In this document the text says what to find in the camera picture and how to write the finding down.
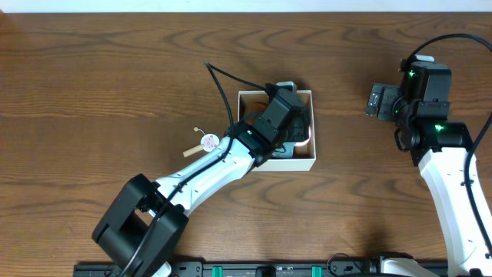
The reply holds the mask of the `pink white figurine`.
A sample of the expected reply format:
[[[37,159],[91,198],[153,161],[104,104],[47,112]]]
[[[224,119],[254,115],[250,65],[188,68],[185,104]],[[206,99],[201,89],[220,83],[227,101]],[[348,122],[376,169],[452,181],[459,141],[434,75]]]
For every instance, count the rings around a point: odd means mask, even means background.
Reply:
[[[300,148],[300,147],[307,145],[309,143],[310,139],[311,139],[311,129],[309,128],[307,130],[307,136],[306,136],[305,140],[302,142],[295,142],[295,147]]]

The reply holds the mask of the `grey yellow toy truck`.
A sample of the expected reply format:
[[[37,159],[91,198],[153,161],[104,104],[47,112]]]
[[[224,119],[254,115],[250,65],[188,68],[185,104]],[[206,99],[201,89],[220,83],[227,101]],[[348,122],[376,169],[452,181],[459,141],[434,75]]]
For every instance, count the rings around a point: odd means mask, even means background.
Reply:
[[[292,159],[294,156],[294,142],[285,142],[280,148],[272,153],[273,159]]]

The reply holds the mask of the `brown plush toy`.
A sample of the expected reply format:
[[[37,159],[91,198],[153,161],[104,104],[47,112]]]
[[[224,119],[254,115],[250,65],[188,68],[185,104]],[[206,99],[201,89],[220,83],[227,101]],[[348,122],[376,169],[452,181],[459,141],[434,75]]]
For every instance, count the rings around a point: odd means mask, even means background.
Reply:
[[[251,113],[254,112],[264,112],[268,105],[263,102],[252,102],[250,104],[247,104],[244,109],[244,114],[245,115],[250,115]]]

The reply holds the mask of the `small round paper fan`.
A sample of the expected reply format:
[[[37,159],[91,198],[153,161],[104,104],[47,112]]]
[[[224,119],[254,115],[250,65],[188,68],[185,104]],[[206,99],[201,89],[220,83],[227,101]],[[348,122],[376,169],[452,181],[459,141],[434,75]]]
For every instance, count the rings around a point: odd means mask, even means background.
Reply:
[[[204,130],[202,130],[197,126],[194,127],[194,131],[200,132],[202,134],[201,141],[198,145],[192,147],[191,149],[185,150],[183,152],[183,156],[185,158],[194,155],[196,153],[199,153],[201,151],[211,152],[212,150],[216,149],[220,144],[220,139],[217,135],[212,133],[206,133]]]

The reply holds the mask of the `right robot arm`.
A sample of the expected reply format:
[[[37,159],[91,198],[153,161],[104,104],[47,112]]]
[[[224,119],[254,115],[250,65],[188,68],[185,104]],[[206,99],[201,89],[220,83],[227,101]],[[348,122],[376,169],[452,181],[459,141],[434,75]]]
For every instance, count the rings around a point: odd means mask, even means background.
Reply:
[[[399,86],[375,83],[367,115],[393,122],[395,142],[430,190],[447,249],[449,276],[491,274],[491,212],[463,122],[448,119],[452,73],[447,65],[412,62]]]

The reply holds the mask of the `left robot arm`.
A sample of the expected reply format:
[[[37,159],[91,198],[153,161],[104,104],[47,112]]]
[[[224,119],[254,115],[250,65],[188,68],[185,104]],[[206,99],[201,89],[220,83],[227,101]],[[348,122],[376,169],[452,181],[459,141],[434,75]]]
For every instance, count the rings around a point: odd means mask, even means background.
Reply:
[[[254,122],[242,119],[217,147],[184,169],[154,181],[131,178],[96,225],[92,238],[120,268],[121,276],[168,276],[168,260],[190,214],[227,184],[268,161],[293,134],[298,119],[308,125],[306,92],[273,86],[267,108]]]

